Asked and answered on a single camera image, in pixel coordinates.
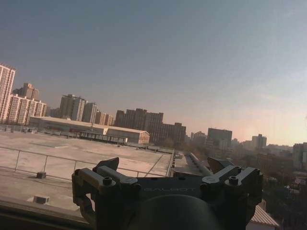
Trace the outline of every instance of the warehouse building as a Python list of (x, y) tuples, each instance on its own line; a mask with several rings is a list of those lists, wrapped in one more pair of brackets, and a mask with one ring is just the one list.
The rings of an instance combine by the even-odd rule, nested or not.
[(55, 117), (30, 117), (29, 126), (37, 128), (45, 128), (58, 130), (63, 132), (81, 132), (91, 131), (95, 133), (101, 133), (103, 135), (128, 138), (128, 142), (147, 144), (149, 143), (149, 133), (142, 130), (136, 130), (131, 128), (121, 128), (114, 126), (103, 126), (91, 123), (72, 121), (69, 119), (61, 119)]

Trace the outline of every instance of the concrete roof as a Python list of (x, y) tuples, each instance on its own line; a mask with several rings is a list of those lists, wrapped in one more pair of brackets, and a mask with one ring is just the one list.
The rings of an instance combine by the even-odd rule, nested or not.
[[(68, 119), (55, 118), (55, 117), (50, 117), (50, 116), (35, 117), (35, 118), (45, 120), (45, 121), (53, 121), (53, 122), (68, 124), (68, 125), (91, 127), (91, 123), (82, 122), (82, 121), (72, 121), (72, 120), (68, 120)], [(116, 127), (116, 126), (103, 126), (103, 125), (98, 125), (98, 124), (94, 124), (93, 127), (94, 128), (110, 128), (110, 129), (114, 129), (114, 130), (126, 131), (126, 132), (131, 132), (131, 133), (147, 133), (149, 135), (149, 133), (147, 131), (137, 130), (137, 129), (132, 129), (132, 128), (122, 128), (122, 127)]]
[[(122, 174), (134, 177), (163, 177), (171, 159), (169, 153), (39, 133), (0, 131), (0, 139), (0, 194), (25, 201), (34, 195), (49, 196), (50, 205), (70, 210), (78, 208), (72, 202), (71, 182), (54, 180), (52, 176), (70, 179), (74, 161), (79, 161), (76, 163), (76, 169), (91, 169), (101, 160), (119, 157), (118, 172)], [(18, 151), (1, 147), (22, 150), (17, 172), (4, 167), (15, 168)], [(24, 151), (50, 156), (46, 164), (46, 179), (36, 179), (34, 174), (21, 171), (39, 172), (44, 167), (45, 156)]]

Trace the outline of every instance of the black cylinder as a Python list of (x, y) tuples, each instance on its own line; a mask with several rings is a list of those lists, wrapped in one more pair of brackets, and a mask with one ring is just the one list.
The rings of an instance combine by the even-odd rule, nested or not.
[(162, 195), (141, 204), (129, 230), (223, 230), (209, 205), (188, 195)]

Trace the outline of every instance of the tall residential tower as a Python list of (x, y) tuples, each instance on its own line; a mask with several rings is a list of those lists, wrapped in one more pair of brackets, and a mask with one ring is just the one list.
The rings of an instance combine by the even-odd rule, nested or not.
[(0, 123), (6, 122), (16, 70), (0, 63)]

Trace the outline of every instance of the railing post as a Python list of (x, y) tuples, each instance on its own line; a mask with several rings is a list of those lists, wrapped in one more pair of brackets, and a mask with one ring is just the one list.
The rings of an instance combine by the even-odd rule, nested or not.
[(48, 159), (48, 156), (46, 156), (46, 159), (45, 159), (45, 165), (44, 165), (44, 170), (43, 170), (43, 172), (45, 172), (45, 170), (46, 170), (47, 159)]
[(75, 165), (73, 167), (73, 172), (72, 173), (74, 173), (76, 171), (76, 164), (77, 164), (77, 161), (75, 161)]
[(20, 151), (18, 151), (18, 156), (17, 156), (16, 166), (15, 166), (15, 172), (16, 172), (16, 170), (17, 170), (17, 165), (18, 165), (18, 160), (19, 160), (19, 154), (20, 154)]

